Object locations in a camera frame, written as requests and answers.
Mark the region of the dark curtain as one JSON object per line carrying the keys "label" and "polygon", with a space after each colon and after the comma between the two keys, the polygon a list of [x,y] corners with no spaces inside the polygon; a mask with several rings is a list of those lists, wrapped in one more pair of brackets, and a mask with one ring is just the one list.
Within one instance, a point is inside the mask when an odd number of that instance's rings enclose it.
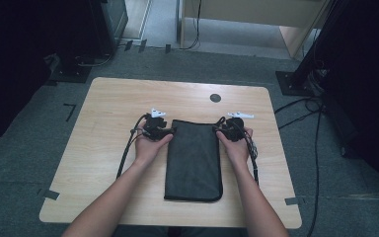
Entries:
{"label": "dark curtain", "polygon": [[0,137],[51,71],[55,54],[76,65],[74,34],[82,27],[83,0],[0,0]]}
{"label": "dark curtain", "polygon": [[325,92],[352,125],[346,146],[379,172],[379,0],[338,0],[315,55]]}

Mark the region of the person's left hand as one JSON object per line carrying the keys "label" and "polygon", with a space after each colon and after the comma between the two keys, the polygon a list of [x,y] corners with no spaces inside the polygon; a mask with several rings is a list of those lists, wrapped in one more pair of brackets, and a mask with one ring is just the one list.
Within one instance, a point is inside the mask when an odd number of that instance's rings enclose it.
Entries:
{"label": "person's left hand", "polygon": [[135,139],[135,161],[136,166],[147,168],[156,158],[161,148],[168,144],[174,137],[173,134],[167,134],[164,138],[158,141],[153,141],[142,134],[143,126],[145,122],[142,122],[137,129],[137,137]]}

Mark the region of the black cloth bag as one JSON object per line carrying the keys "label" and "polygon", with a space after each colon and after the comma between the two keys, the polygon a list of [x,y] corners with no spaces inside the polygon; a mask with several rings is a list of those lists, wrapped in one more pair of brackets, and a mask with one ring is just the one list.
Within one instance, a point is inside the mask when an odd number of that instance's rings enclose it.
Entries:
{"label": "black cloth bag", "polygon": [[211,123],[174,119],[164,199],[215,202],[222,198],[219,141]]}

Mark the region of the light wooden desk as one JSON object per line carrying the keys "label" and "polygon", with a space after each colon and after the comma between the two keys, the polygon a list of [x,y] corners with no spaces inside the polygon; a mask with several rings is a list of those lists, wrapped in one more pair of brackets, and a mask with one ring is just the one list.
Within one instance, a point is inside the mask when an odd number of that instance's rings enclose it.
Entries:
{"label": "light wooden desk", "polygon": [[181,18],[177,38],[185,44],[185,19],[279,26],[292,58],[315,28],[325,23],[332,0],[177,0]]}

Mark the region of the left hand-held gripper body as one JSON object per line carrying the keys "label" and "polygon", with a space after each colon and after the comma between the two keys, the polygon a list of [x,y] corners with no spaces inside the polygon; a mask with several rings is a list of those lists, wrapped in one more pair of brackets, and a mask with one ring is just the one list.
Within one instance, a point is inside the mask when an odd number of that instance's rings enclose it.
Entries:
{"label": "left hand-held gripper body", "polygon": [[158,141],[159,134],[167,133],[167,122],[163,119],[165,113],[156,109],[152,109],[149,114],[145,116],[146,122],[142,128],[142,134],[153,141]]}

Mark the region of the person's dark trousers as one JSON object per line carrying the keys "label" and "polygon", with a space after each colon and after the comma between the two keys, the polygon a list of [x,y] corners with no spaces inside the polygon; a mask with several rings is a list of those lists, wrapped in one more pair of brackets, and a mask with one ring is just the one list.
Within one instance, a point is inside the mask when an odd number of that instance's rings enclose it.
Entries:
{"label": "person's dark trousers", "polygon": [[111,237],[248,237],[246,228],[119,225]]}

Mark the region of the person's right hand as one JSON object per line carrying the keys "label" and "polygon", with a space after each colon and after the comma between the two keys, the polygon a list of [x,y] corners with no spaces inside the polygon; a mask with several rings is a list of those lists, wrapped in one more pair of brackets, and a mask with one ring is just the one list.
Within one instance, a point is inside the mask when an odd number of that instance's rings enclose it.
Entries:
{"label": "person's right hand", "polygon": [[239,141],[231,141],[221,132],[217,131],[216,136],[224,145],[225,152],[230,160],[234,170],[247,170],[247,160],[250,156],[248,143],[245,139]]}

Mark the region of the black metal stand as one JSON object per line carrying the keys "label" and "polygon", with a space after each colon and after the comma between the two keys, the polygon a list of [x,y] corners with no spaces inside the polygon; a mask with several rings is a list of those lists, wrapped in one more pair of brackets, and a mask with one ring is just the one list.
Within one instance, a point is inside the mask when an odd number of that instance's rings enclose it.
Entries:
{"label": "black metal stand", "polygon": [[341,8],[342,0],[318,0],[312,7],[304,8],[305,13],[301,13],[303,16],[308,16],[304,26],[279,28],[289,53],[295,59],[300,56],[302,46],[315,30],[313,43],[302,57],[297,69],[293,72],[275,72],[280,91],[284,96],[314,96],[309,75],[315,69],[328,65],[324,57],[323,44],[328,40],[328,35],[336,24]]}

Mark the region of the black stand base plate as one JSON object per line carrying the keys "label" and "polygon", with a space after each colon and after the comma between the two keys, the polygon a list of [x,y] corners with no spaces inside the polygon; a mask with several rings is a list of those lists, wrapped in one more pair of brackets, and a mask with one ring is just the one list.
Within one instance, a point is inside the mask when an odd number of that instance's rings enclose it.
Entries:
{"label": "black stand base plate", "polygon": [[85,83],[91,72],[91,67],[83,65],[77,57],[59,56],[56,53],[48,58],[48,66],[51,70],[48,82],[52,84]]}

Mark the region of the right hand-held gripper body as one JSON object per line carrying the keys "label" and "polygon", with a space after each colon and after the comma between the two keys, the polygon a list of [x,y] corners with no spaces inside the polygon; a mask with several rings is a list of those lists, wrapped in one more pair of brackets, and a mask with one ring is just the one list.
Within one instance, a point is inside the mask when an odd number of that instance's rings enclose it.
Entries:
{"label": "right hand-held gripper body", "polygon": [[221,126],[223,134],[232,142],[239,141],[245,137],[244,119],[253,119],[254,115],[241,112],[229,113],[228,118]]}

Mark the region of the black cabinet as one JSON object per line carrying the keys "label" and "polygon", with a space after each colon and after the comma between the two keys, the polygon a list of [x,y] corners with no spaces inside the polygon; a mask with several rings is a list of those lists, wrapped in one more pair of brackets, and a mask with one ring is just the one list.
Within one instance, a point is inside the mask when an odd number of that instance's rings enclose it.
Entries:
{"label": "black cabinet", "polygon": [[113,55],[128,22],[125,0],[89,0],[99,55]]}

